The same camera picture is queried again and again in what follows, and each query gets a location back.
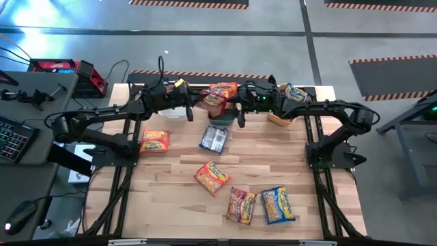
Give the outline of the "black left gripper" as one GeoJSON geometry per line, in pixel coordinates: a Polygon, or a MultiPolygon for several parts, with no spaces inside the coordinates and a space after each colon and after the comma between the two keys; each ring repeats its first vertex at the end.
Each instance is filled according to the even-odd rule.
{"type": "Polygon", "coordinates": [[[153,112],[186,107],[187,120],[192,122],[194,120],[192,107],[200,100],[201,91],[201,88],[191,87],[185,82],[172,94],[166,94],[163,82],[145,84],[145,105],[153,112]]]}

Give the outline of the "black desk leg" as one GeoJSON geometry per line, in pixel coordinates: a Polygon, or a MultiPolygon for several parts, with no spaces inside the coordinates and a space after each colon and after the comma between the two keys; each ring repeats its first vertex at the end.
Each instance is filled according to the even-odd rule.
{"type": "Polygon", "coordinates": [[[90,161],[87,161],[56,144],[52,145],[47,161],[57,163],[62,167],[68,168],[87,177],[90,177],[92,173],[90,161]]]}

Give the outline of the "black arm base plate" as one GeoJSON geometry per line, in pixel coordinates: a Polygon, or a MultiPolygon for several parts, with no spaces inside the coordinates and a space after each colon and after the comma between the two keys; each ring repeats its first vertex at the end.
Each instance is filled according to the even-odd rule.
{"type": "Polygon", "coordinates": [[[123,145],[96,146],[85,149],[84,153],[92,157],[94,166],[134,167],[139,160],[140,142],[126,141],[123,145]]]}
{"type": "Polygon", "coordinates": [[[333,148],[321,148],[318,143],[306,143],[308,166],[313,169],[351,169],[367,161],[363,155],[353,153],[346,143],[333,148]]]}

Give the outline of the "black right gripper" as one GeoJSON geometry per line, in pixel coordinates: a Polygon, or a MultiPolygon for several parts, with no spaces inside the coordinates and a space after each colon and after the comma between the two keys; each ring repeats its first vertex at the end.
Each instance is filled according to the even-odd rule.
{"type": "Polygon", "coordinates": [[[248,80],[239,85],[237,89],[238,103],[241,110],[238,112],[237,121],[240,128],[245,127],[245,112],[274,113],[281,108],[282,95],[279,92],[276,78],[268,77],[267,82],[248,80]]]}

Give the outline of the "orange chicken noodle packet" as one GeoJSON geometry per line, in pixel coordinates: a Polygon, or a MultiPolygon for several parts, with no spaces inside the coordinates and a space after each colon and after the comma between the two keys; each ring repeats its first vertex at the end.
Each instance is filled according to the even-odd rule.
{"type": "Polygon", "coordinates": [[[143,129],[141,137],[140,154],[152,152],[166,152],[169,147],[169,133],[143,129]]]}
{"type": "Polygon", "coordinates": [[[230,176],[227,175],[215,162],[209,160],[205,165],[200,167],[194,179],[210,193],[212,196],[216,194],[230,181],[230,176]]]}
{"type": "Polygon", "coordinates": [[[223,94],[226,98],[231,98],[237,94],[238,84],[235,82],[209,84],[211,91],[223,94]]]}
{"type": "Polygon", "coordinates": [[[195,106],[208,112],[211,118],[221,117],[224,114],[229,93],[227,90],[202,90],[200,100],[195,106]]]}

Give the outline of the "black stand foot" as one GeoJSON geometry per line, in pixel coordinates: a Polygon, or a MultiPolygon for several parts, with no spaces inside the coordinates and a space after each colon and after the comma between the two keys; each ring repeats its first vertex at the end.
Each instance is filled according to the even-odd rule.
{"type": "Polygon", "coordinates": [[[18,86],[19,82],[13,79],[11,76],[6,74],[4,71],[0,70],[0,83],[6,84],[6,85],[13,85],[18,86]]]}

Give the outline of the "blue noodle packet white back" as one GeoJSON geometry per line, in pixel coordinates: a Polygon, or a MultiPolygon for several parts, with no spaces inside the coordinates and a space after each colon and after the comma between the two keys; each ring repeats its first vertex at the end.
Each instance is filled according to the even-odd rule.
{"type": "Polygon", "coordinates": [[[201,138],[199,147],[221,154],[224,150],[227,136],[228,130],[226,128],[208,126],[201,138]]]}

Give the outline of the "white cardboard box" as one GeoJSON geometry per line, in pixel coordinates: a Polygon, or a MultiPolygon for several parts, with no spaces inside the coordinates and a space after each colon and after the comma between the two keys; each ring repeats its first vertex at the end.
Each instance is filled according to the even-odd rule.
{"type": "MultiPolygon", "coordinates": [[[[74,146],[74,154],[86,161],[92,162],[93,157],[89,154],[86,154],[84,150],[86,149],[94,149],[95,145],[89,145],[89,144],[77,144],[74,146]]],[[[68,176],[68,183],[70,184],[83,184],[88,183],[89,177],[84,176],[76,171],[70,170],[69,176],[68,176]]]]}

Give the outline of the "yellow plastic bin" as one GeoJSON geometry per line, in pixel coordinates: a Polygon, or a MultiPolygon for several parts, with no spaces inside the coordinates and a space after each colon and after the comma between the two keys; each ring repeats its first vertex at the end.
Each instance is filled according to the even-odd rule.
{"type": "MultiPolygon", "coordinates": [[[[281,93],[281,89],[283,87],[283,84],[280,84],[279,86],[279,92],[281,93]]],[[[282,120],[281,118],[279,118],[278,116],[274,115],[274,114],[268,114],[267,115],[267,120],[269,120],[270,122],[282,126],[282,127],[287,127],[291,124],[291,122],[293,122],[293,120],[282,120]]]]}

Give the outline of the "black clamp tool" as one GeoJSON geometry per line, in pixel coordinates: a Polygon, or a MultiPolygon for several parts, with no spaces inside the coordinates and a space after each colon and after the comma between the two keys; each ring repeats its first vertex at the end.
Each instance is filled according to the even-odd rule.
{"type": "Polygon", "coordinates": [[[39,111],[43,111],[41,108],[41,104],[48,101],[53,102],[55,100],[55,95],[59,92],[66,92],[67,88],[58,84],[58,88],[51,94],[46,92],[41,92],[40,90],[35,89],[34,93],[31,96],[28,96],[26,92],[22,90],[18,90],[17,92],[10,92],[9,90],[1,90],[0,91],[0,99],[5,101],[13,101],[16,100],[19,103],[27,103],[31,104],[39,111]]]}

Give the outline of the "dark red noodle packet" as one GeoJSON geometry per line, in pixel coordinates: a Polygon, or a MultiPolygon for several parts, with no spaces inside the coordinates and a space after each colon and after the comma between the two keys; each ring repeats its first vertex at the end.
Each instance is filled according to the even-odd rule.
{"type": "Polygon", "coordinates": [[[232,187],[226,218],[236,223],[250,225],[256,199],[257,194],[232,187]]]}

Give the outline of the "red black power box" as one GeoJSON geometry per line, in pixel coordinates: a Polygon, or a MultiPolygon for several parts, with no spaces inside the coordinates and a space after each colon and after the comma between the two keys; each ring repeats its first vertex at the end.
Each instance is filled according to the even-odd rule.
{"type": "Polygon", "coordinates": [[[94,65],[81,60],[75,61],[76,72],[79,77],[72,98],[104,98],[108,83],[100,76],[94,65]]]}

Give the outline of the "black computer mouse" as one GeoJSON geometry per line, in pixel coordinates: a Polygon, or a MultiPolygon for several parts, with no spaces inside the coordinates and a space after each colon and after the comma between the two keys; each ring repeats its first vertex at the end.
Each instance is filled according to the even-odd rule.
{"type": "Polygon", "coordinates": [[[7,217],[4,232],[7,235],[18,234],[37,210],[34,201],[26,200],[19,204],[7,217]]]}

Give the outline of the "black mat hazard-striped edge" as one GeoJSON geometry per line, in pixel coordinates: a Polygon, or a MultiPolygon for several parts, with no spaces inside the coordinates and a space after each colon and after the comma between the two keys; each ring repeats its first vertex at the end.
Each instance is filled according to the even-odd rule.
{"type": "Polygon", "coordinates": [[[328,8],[437,13],[437,0],[324,0],[328,8]]]}
{"type": "MultiPolygon", "coordinates": [[[[131,83],[154,83],[160,78],[159,70],[132,70],[128,75],[131,83]]],[[[258,74],[235,74],[227,72],[185,72],[185,71],[164,71],[164,79],[175,81],[182,78],[190,84],[211,84],[211,83],[244,83],[247,80],[267,81],[269,75],[258,74]]]]}
{"type": "Polygon", "coordinates": [[[129,5],[246,10],[249,0],[129,0],[129,5]]]}
{"type": "Polygon", "coordinates": [[[437,55],[352,59],[363,100],[423,98],[437,89],[437,55]]]}

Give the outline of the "red flat case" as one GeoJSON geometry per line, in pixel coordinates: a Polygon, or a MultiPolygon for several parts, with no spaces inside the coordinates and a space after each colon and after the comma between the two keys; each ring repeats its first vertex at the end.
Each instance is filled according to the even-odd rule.
{"type": "Polygon", "coordinates": [[[74,74],[79,62],[73,59],[30,59],[28,72],[74,74]]]}

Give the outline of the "silver frame bracket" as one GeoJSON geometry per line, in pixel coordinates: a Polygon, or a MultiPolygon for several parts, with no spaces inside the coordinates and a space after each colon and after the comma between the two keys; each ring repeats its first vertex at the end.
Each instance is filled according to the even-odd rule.
{"type": "Polygon", "coordinates": [[[299,241],[299,246],[338,246],[335,241],[299,241]]]}
{"type": "Polygon", "coordinates": [[[146,238],[123,238],[109,240],[107,246],[144,246],[146,244],[146,238]]]}

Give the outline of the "grey desk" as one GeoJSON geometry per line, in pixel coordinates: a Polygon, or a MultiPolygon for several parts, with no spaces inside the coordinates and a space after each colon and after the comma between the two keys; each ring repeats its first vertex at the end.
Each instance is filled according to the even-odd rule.
{"type": "Polygon", "coordinates": [[[37,110],[31,104],[21,103],[16,100],[5,101],[0,99],[0,116],[40,130],[33,145],[17,164],[42,164],[46,162],[54,141],[52,130],[46,126],[44,120],[52,113],[66,110],[79,77],[76,74],[4,72],[18,81],[19,85],[13,86],[0,83],[0,91],[9,90],[10,92],[17,92],[22,90],[28,96],[31,96],[35,89],[51,94],[58,88],[59,83],[67,88],[66,92],[56,94],[53,102],[46,101],[42,103],[41,108],[43,108],[43,111],[37,110]]]}
{"type": "Polygon", "coordinates": [[[59,165],[0,165],[0,244],[28,241],[38,226],[44,223],[49,197],[59,165]],[[24,201],[35,201],[36,211],[15,235],[5,233],[5,222],[14,209],[24,201]]]}

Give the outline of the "black side table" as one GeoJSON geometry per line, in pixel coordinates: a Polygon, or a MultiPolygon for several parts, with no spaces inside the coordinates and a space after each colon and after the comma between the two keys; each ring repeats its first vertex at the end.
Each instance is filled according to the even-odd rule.
{"type": "Polygon", "coordinates": [[[437,90],[376,129],[380,135],[391,130],[397,134],[415,181],[399,198],[437,195],[437,90]]]}

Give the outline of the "backlit black keyboard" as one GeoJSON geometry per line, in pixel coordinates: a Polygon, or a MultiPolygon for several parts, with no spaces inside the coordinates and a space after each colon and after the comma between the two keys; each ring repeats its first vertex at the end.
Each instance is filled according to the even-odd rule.
{"type": "Polygon", "coordinates": [[[0,116],[0,161],[19,163],[40,130],[0,116]]]}

